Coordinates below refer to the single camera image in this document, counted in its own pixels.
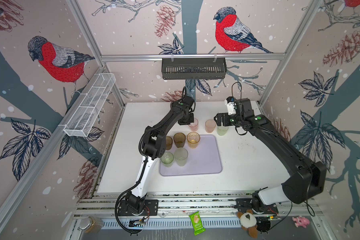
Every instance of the plastic cup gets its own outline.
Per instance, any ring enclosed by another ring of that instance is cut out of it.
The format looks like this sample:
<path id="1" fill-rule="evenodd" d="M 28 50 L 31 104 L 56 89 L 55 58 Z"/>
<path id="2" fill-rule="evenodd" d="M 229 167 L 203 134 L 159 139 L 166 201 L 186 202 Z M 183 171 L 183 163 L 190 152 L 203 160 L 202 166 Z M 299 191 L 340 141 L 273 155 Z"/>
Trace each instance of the plastic cup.
<path id="1" fill-rule="evenodd" d="M 192 149 L 196 148 L 200 142 L 200 135 L 197 132 L 190 132 L 187 135 L 188 146 Z"/>
<path id="2" fill-rule="evenodd" d="M 223 136 L 228 131 L 228 126 L 217 126 L 217 134 Z"/>
<path id="3" fill-rule="evenodd" d="M 170 152 L 164 152 L 163 156 L 161 156 L 161 162 L 166 167 L 172 166 L 173 165 L 173 154 Z"/>
<path id="4" fill-rule="evenodd" d="M 176 149 L 174 156 L 177 165 L 182 167 L 187 163 L 188 151 L 183 147 L 179 147 L 178 149 Z"/>
<path id="5" fill-rule="evenodd" d="M 172 148 L 172 144 L 173 144 L 172 138 L 167 136 L 167 137 L 165 138 L 165 141 L 166 141 L 166 147 L 165 147 L 165 149 L 166 149 L 166 150 L 170 150 L 170 149 Z"/>
<path id="6" fill-rule="evenodd" d="M 196 132 L 199 129 L 199 121 L 194 118 L 193 122 L 191 122 L 191 124 L 188 125 L 191 128 L 192 132 Z"/>
<path id="7" fill-rule="evenodd" d="M 205 130 L 207 133 L 211 133 L 215 130 L 216 122 L 213 119 L 209 119 L 205 122 Z"/>
<path id="8" fill-rule="evenodd" d="M 175 145 L 179 148 L 179 147 L 184 147 L 185 144 L 185 134 L 182 132 L 178 132 L 173 136 L 173 141 L 175 142 Z"/>

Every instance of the white table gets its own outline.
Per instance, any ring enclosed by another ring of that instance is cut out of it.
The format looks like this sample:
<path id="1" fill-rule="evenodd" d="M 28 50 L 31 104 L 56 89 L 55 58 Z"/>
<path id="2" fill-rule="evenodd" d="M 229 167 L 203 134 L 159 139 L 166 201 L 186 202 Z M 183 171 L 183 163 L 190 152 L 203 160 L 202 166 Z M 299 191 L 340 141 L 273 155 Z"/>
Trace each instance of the white table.
<path id="1" fill-rule="evenodd" d="M 260 114 L 252 101 L 255 115 Z M 138 143 L 147 126 L 157 124 L 170 110 L 170 103 L 128 103 L 101 179 L 98 193 L 120 193 L 134 185 L 142 156 Z M 199 120 L 199 134 L 205 131 L 205 121 L 217 113 L 226 113 L 224 102 L 196 102 L 195 118 Z M 190 128 L 177 123 L 168 132 L 187 135 Z M 212 194 L 258 190 L 276 186 L 289 178 L 279 159 L 260 140 L 250 133 L 239 136 L 231 126 L 224 136 L 216 129 L 223 170 L 218 174 L 163 177 L 156 164 L 148 193 L 151 194 Z"/>

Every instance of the pink toy animal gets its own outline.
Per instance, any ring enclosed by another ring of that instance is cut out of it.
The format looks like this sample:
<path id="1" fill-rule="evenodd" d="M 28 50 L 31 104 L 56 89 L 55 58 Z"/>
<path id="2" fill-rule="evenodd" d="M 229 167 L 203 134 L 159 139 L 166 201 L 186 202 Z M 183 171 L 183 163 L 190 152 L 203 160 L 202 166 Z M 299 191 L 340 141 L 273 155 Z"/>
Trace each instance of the pink toy animal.
<path id="1" fill-rule="evenodd" d="M 295 221 L 296 227 L 302 226 L 303 228 L 307 228 L 307 225 L 309 225 L 309 219 L 302 216 L 293 217 L 292 220 Z"/>

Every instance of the lavender tray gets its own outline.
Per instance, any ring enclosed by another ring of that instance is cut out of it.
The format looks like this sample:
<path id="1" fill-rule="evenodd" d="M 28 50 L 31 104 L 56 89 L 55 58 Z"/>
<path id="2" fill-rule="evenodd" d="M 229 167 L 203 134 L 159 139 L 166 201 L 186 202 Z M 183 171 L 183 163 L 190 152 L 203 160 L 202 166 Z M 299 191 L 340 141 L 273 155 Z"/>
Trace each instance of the lavender tray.
<path id="1" fill-rule="evenodd" d="M 171 167 L 165 167 L 160 161 L 159 172 L 162 176 L 212 174 L 219 173 L 223 170 L 216 137 L 214 135 L 200 135 L 199 145 L 195 149 L 188 147 L 186 141 L 184 148 L 188 151 L 187 163 L 183 167 L 180 167 L 174 159 Z M 173 154 L 176 149 L 177 147 L 175 143 L 173 143 L 172 148 L 168 152 Z"/>

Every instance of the green snack package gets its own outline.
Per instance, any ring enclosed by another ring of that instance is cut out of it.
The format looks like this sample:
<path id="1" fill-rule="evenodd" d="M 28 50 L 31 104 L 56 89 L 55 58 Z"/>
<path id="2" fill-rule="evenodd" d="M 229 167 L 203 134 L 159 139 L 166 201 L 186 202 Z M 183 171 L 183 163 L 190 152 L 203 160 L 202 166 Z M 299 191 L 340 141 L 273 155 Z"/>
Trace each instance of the green snack package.
<path id="1" fill-rule="evenodd" d="M 199 212 L 195 212 L 194 214 L 189 215 L 191 218 L 191 222 L 193 225 L 193 229 L 195 230 L 195 236 L 202 232 L 205 232 L 205 228 L 203 228 L 202 220 L 200 219 Z"/>

